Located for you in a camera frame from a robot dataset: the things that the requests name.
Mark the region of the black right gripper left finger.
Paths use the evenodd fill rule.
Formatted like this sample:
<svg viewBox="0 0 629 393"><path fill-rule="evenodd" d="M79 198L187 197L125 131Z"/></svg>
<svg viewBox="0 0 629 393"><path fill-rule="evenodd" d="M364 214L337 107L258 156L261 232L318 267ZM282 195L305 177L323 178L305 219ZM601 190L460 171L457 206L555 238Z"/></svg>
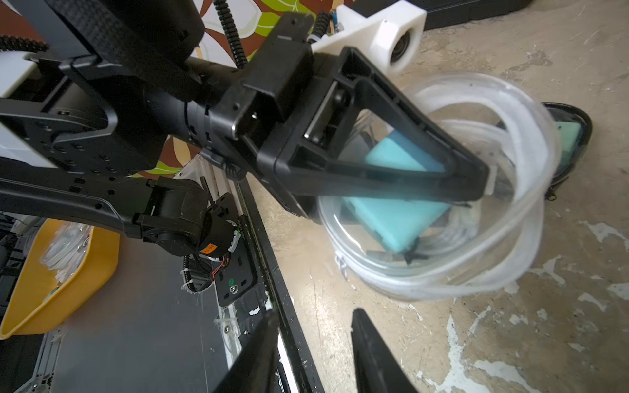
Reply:
<svg viewBox="0 0 629 393"><path fill-rule="evenodd" d="M273 310L262 314L251 339L215 392L269 393L275 391L278 366L278 326L280 319Z"/></svg>

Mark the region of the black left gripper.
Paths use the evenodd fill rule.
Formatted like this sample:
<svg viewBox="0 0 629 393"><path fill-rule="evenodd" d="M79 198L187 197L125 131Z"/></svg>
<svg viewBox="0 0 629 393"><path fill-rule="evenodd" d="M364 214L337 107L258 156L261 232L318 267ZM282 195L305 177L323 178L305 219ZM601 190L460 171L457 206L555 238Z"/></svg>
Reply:
<svg viewBox="0 0 629 393"><path fill-rule="evenodd" d="M318 21L288 12L217 103L204 157L257 178L280 205L315 216L318 197L477 201L488 166L354 48L315 54Z"/></svg>

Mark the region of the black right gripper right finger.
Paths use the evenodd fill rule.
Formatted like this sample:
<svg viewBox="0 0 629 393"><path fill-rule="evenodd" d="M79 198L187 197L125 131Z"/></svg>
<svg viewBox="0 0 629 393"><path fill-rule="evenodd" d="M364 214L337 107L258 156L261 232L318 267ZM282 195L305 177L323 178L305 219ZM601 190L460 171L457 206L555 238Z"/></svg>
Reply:
<svg viewBox="0 0 629 393"><path fill-rule="evenodd" d="M358 392L418 392L363 309L352 314L352 349Z"/></svg>

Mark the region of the teal charger plug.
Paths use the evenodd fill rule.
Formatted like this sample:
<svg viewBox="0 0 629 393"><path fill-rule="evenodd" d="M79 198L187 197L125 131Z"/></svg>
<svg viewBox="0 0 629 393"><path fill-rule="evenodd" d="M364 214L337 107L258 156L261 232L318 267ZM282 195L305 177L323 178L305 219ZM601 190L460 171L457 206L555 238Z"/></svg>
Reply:
<svg viewBox="0 0 629 393"><path fill-rule="evenodd" d="M378 142L361 161L395 170L437 173L444 170L442 163L397 130ZM451 208L446 202L392 194L347 196L343 202L374 239L391 253L407 252L419 236Z"/></svg>

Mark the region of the mint green charger plug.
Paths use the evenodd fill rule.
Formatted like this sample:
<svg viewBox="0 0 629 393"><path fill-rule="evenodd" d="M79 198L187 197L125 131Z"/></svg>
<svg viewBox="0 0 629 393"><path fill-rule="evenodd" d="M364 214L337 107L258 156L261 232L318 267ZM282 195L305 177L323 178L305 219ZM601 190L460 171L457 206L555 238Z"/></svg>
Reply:
<svg viewBox="0 0 629 393"><path fill-rule="evenodd" d="M561 155L558 172L563 171L573 160L573 152L581 135L581 125L575 122L557 121L561 139Z"/></svg>

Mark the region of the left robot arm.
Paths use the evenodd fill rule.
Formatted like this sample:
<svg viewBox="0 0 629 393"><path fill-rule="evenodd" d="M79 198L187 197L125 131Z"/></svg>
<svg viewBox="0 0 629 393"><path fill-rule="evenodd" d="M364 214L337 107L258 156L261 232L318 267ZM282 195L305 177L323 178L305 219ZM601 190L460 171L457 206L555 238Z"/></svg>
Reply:
<svg viewBox="0 0 629 393"><path fill-rule="evenodd" d="M1 160L1 208L91 224L172 255L229 252L236 229L193 180L144 179L173 136L231 180L254 175L294 214L317 197L477 201L488 167L358 48L319 51L314 16L287 12L257 54L222 19L228 67L193 56L190 1L18 1L39 32L1 122L42 158Z"/></svg>

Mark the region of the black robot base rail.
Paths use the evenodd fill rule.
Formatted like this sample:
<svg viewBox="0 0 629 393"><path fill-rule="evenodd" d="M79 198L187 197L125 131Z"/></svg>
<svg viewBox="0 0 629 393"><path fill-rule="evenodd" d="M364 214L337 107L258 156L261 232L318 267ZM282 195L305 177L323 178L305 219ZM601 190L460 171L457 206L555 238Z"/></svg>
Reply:
<svg viewBox="0 0 629 393"><path fill-rule="evenodd" d="M277 355L271 375L262 381L264 392L321 392L322 385L288 288L281 274L260 212L248 183L234 183L222 170L203 162L189 163L176 176L196 178L210 189L214 202L227 211L240 231L240 240L225 266L201 257L183 260L182 290L198 309L199 352L204 380L211 391L224 391L229 378L232 392L248 381L257 332L266 326L266 313L278 316Z"/></svg>

